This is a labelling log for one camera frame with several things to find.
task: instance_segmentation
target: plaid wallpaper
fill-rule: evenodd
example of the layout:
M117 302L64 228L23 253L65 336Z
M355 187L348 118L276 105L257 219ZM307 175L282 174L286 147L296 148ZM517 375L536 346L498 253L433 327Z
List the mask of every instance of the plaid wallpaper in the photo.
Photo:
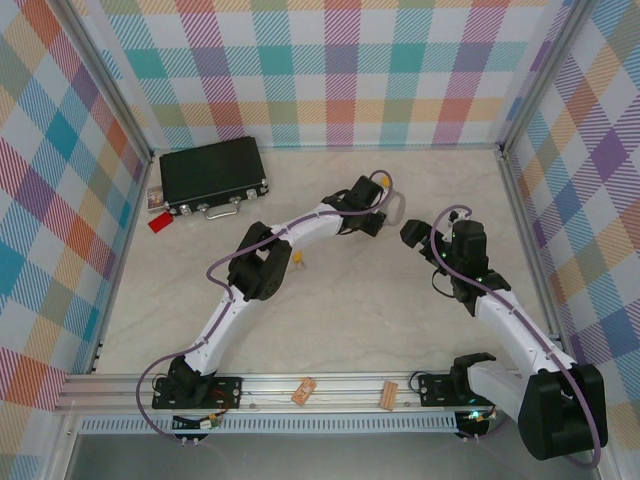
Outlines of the plaid wallpaper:
M245 134L264 146L495 143L529 43L563 2L74 3L150 143L178 149Z
M512 155L577 358L640 478L640 1L601 0Z
M500 135L498 136L497 143L504 142L509 132L509 129L513 125L513 121L515 120L516 116L520 112L520 107L522 105L522 102L524 101L526 96L529 94L531 87L533 87L536 80L538 79L540 69L542 68L542 65L544 65L549 54L551 53L551 50L552 50L551 47L553 45L553 42L555 42L556 38L561 33L562 27L564 26L564 23L567 21L567 18L569 17L569 13L571 12L571 8L573 7L574 4L575 4L575 0L562 0L562 6L558 10L556 17L553 20L553 24L551 25L551 28L547 31L547 35L545 36L545 39L542 42L540 50L538 51L538 54L536 55L535 60L531 63L531 66L529 67L529 71L525 76L524 82L522 82L522 84L520 85L518 94L516 95L514 102L511 104L511 108L509 110L509 114L507 115L507 119L502 125L502 129L500 130Z
M32 478L143 164L45 0L0 1L0 479Z

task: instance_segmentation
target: marble surface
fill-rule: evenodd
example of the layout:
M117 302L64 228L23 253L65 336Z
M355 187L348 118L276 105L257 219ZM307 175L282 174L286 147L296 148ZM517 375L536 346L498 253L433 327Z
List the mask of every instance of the marble surface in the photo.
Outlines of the marble surface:
M207 267L235 251L252 223L290 220L378 168L406 196L404 220L431 223L454 203L473 208L488 235L490 266L546 331L492 151L267 151L263 162L271 191L243 202L239 215L179 217L153 234L146 224L156 214L141 212L99 373L140 373L188 346L222 295L205 278ZM150 186L159 173L156 164ZM290 264L280 291L227 349L221 372L439 370L477 351L513 365L487 327L431 288L433 267L401 242L403 224L376 238L356 233L306 249L306 269ZM436 281L450 291L448 279Z

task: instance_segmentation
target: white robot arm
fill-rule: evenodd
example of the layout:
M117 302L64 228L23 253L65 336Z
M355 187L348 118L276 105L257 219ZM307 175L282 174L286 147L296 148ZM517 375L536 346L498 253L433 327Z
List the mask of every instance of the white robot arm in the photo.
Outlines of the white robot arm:
M309 214L319 214L320 212L335 212L336 214L317 215L316 218L301 223L283 234L279 240L289 244L289 251L300 251L314 242L333 237L340 232L343 218L331 205L322 203L299 218ZM286 225L272 225L269 228L272 232L278 232L285 228L285 226ZM209 322L207 322L207 325L204 327L202 335L194 342L194 344L204 344L197 350L186 355L186 363L193 371L198 371L201 375L209 375L218 370L222 355L234 339L235 333L242 330L242 324L251 318L251 312L262 303L259 298L246 300L244 298L245 294L233 284L230 285L230 288L233 293L233 300L231 300L229 293L225 292L218 308L213 312ZM222 314L222 310L229 302L233 302L233 304L218 324L216 334L207 342L203 342L202 340L206 332L211 330L216 320Z
M293 252L341 233L362 231L375 237L387 218L390 190L391 186L387 189L362 176L351 189L324 198L286 224L268 227L256 222L249 227L229 263L228 286L220 304L188 353L171 362L168 377L181 396L192 405L200 404L235 333L280 288ZM261 242L263 247L256 250Z
M483 225L469 220L465 211L454 211L449 221L451 229L443 235L425 222L409 220L402 241L411 248L421 244L420 253L436 272L451 276L452 297L491 328L518 367L517 374L510 372L488 353L458 357L450 373L454 397L462 403L480 397L500 408L518 423L529 452L543 460L594 448L578 398L583 396L600 445L606 445L602 375L593 365L578 365L549 340L524 313L506 280L489 269Z

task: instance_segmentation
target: wooden block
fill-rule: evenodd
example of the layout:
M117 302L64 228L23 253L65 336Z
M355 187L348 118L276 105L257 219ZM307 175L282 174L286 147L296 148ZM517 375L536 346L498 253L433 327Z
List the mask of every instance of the wooden block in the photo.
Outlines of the wooden block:
M397 393L398 393L398 384L385 381L384 388L382 389L382 399L380 400L380 407L392 412L393 407L395 407L396 405Z
M315 390L316 385L317 383L315 382L315 380L309 377L302 379L302 383L300 384L296 392L291 396L291 400L293 400L300 406L304 405Z

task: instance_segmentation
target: briefcase handle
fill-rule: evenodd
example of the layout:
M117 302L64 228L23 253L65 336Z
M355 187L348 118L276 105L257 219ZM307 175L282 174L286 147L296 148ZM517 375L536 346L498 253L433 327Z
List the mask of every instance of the briefcase handle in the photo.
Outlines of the briefcase handle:
M206 218L207 220L215 220L216 218L228 217L229 215L235 215L240 211L240 200L242 200L240 197L232 197L229 199L229 202L233 206L233 211L231 212L221 212L209 215L207 212L211 209L211 207L209 207L209 205L206 203L201 203L200 205L198 205L198 210L202 212L202 215L204 215L204 218Z

